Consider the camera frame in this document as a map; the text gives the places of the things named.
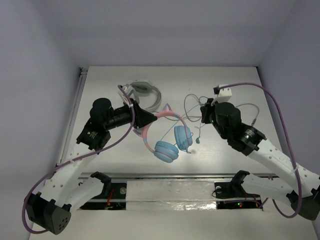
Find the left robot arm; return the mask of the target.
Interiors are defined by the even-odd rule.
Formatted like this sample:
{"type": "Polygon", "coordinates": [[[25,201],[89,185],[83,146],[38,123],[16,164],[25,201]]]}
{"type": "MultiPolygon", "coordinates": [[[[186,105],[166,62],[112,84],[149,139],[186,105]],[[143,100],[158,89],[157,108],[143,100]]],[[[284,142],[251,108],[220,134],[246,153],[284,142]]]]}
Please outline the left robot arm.
{"type": "Polygon", "coordinates": [[[102,172],[94,172],[82,184],[79,177],[87,165],[101,152],[119,144],[124,137],[111,145],[110,130],[128,124],[130,129],[141,129],[158,118],[140,108],[139,104],[129,99],[127,104],[113,109],[107,98],[98,98],[89,112],[90,118],[76,139],[76,144],[67,161],[56,166],[43,176],[36,185],[46,182],[37,192],[33,186],[24,199],[22,223],[25,229],[36,234],[27,220],[43,228],[43,232],[60,234],[69,224],[72,213],[82,207],[88,200],[111,193],[111,178],[102,172]]]}

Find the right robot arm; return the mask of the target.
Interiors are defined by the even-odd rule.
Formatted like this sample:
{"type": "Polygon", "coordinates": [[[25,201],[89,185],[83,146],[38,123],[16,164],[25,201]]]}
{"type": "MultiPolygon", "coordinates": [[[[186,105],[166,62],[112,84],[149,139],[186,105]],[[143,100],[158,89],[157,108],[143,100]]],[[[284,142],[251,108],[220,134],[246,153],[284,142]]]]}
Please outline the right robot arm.
{"type": "Polygon", "coordinates": [[[255,127],[242,122],[241,112],[230,102],[208,99],[200,107],[201,121],[212,124],[228,145],[257,161],[276,174],[271,180],[245,170],[238,171],[230,182],[217,191],[221,199],[264,195],[290,206],[301,217],[314,221],[320,213],[320,176],[293,163],[255,127]]]}

